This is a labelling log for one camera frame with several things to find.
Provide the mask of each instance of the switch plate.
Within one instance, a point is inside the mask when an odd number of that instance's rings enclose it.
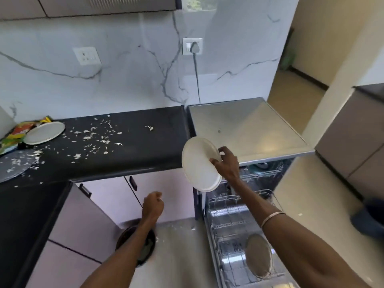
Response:
[[[200,48],[198,55],[203,53],[203,39],[202,38],[183,38],[183,56],[191,56],[190,48],[192,43],[197,42]]]
[[[73,52],[82,66],[87,66],[89,64],[101,64],[96,48],[73,48]]]

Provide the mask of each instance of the cabinet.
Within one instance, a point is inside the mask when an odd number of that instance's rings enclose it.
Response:
[[[374,153],[347,180],[365,198],[384,199],[384,147]]]
[[[26,288],[79,288],[100,264],[46,242]]]
[[[163,193],[164,211],[158,222],[168,222],[195,217],[193,187],[182,169],[173,169],[132,176],[137,185],[137,198],[144,198],[153,191]]]
[[[347,178],[384,143],[384,104],[355,91],[315,149]]]
[[[45,17],[38,0],[0,0],[0,19]]]
[[[121,229],[73,184],[49,239],[97,261],[113,254]]]
[[[85,182],[91,200],[121,228],[125,222],[141,218],[141,206],[124,177]]]
[[[175,0],[40,0],[49,17],[175,10]]]

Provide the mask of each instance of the right hand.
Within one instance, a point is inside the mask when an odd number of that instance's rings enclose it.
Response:
[[[217,159],[209,159],[209,161],[215,166],[218,173],[222,175],[228,182],[239,178],[239,162],[237,157],[228,149],[228,147],[221,147],[219,152],[224,152],[221,155],[222,161]]]
[[[161,192],[155,191],[144,198],[141,217],[143,222],[149,221],[152,226],[156,224],[164,210],[164,202],[161,200],[161,195]]]

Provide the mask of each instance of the dishwasher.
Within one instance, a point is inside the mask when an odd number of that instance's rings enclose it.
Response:
[[[314,153],[301,136],[262,98],[189,107],[195,134],[217,148],[227,146],[238,157],[240,177],[262,198],[279,209],[274,190],[295,157]],[[261,235],[247,206],[226,180],[212,192],[196,192],[202,212],[219,288],[298,285],[275,250],[266,276],[247,266],[245,247],[251,235]]]

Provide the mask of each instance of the silver bracelet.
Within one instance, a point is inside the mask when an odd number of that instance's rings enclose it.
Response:
[[[266,222],[268,220],[270,220],[272,217],[274,217],[275,215],[278,215],[278,214],[285,214],[285,213],[281,212],[281,211],[278,211],[278,212],[272,213],[271,215],[267,216],[267,218],[264,219],[261,228],[263,229],[263,226],[266,224]]]

